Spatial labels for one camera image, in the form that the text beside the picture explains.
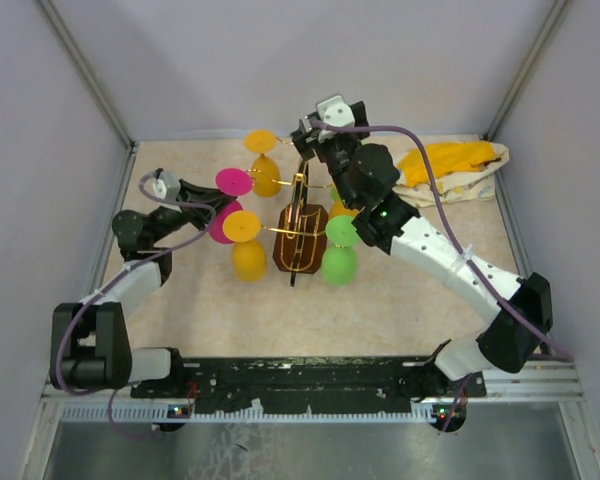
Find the pink plastic wine glass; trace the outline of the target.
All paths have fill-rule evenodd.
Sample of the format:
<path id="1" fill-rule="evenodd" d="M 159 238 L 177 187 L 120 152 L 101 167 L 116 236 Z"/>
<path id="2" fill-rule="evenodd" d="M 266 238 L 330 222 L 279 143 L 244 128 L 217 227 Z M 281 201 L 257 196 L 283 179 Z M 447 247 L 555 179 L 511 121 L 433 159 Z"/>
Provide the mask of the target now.
<path id="1" fill-rule="evenodd" d="M 249 173 L 239 168 L 225 168 L 215 177 L 218 189 L 228 197 L 226 206 L 220 208 L 211 224 L 209 234 L 217 243 L 228 245 L 232 241 L 223 233 L 224 220 L 232 213 L 243 209 L 238 198 L 251 192 L 253 180 Z"/>

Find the yellow wine glass hung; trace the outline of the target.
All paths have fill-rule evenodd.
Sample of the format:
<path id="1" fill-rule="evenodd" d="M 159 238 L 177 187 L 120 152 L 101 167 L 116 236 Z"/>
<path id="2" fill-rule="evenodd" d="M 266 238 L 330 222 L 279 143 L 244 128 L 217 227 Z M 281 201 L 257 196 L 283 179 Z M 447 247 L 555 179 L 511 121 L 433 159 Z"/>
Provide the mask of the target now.
<path id="1" fill-rule="evenodd" d="M 245 147 L 257 155 L 251 165 L 250 174 L 254 181 L 253 192 L 260 197 L 274 197 L 281 190 L 279 167 L 269 156 L 276 143 L 275 134 L 268 130 L 252 131 L 244 140 Z"/>

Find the green wine glass hung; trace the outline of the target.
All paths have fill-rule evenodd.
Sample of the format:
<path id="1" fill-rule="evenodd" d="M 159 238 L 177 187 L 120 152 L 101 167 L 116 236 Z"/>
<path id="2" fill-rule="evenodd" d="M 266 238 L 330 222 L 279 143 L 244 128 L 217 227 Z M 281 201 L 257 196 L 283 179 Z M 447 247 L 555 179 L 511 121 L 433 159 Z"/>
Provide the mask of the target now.
<path id="1" fill-rule="evenodd" d="M 330 192 L 331 192 L 331 198 L 332 198 L 332 200 L 333 200 L 334 202 L 337 202 L 337 201 L 339 201 L 339 200 L 340 200 L 339 193 L 338 193 L 338 191 L 337 191 L 337 188 L 336 188 L 334 185 L 331 185 L 331 190 L 330 190 Z"/>

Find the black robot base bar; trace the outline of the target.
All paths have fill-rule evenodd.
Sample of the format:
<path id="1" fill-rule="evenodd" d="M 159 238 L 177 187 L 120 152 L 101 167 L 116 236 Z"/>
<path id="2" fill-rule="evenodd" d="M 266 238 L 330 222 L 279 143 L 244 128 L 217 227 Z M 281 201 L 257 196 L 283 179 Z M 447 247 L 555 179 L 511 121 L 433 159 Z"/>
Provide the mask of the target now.
<path id="1" fill-rule="evenodd" d="M 172 376 L 143 381 L 131 389 L 136 399 L 203 399 L 213 394 L 396 390 L 413 398 L 454 394 L 462 386 L 450 380 L 430 356 L 188 357 Z"/>

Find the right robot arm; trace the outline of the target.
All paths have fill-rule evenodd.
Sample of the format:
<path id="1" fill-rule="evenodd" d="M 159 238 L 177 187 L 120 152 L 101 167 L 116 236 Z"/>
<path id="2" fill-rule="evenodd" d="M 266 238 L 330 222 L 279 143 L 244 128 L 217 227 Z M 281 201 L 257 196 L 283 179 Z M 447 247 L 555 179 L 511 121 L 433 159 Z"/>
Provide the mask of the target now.
<path id="1" fill-rule="evenodd" d="M 437 230 L 395 192 L 400 173 L 386 146 L 369 143 L 375 132 L 363 102 L 333 96 L 302 117 L 291 140 L 305 160 L 327 166 L 340 199 L 357 210 L 360 239 L 410 262 L 462 297 L 485 321 L 483 330 L 446 343 L 426 372 L 428 387 L 450 395 L 469 374 L 495 367 L 515 374 L 541 344 L 552 320 L 550 284 L 538 273 L 526 278 L 482 260 L 460 245 L 450 227 Z"/>

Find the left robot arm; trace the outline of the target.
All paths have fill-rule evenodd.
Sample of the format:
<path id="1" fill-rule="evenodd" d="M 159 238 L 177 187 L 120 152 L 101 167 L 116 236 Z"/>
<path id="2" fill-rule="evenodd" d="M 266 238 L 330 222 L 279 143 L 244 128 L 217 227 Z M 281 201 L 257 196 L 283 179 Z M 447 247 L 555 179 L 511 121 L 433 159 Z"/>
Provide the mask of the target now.
<path id="1" fill-rule="evenodd" d="M 184 180 L 157 180 L 150 213 L 121 210 L 111 229 L 124 263 L 105 285 L 78 302 L 59 304 L 52 315 L 49 377 L 58 390 L 87 395 L 153 383 L 164 395 L 181 394 L 188 384 L 179 351 L 173 347 L 133 349 L 126 321 L 170 278 L 174 248 L 160 241 L 186 225 L 202 238 L 233 197 Z"/>

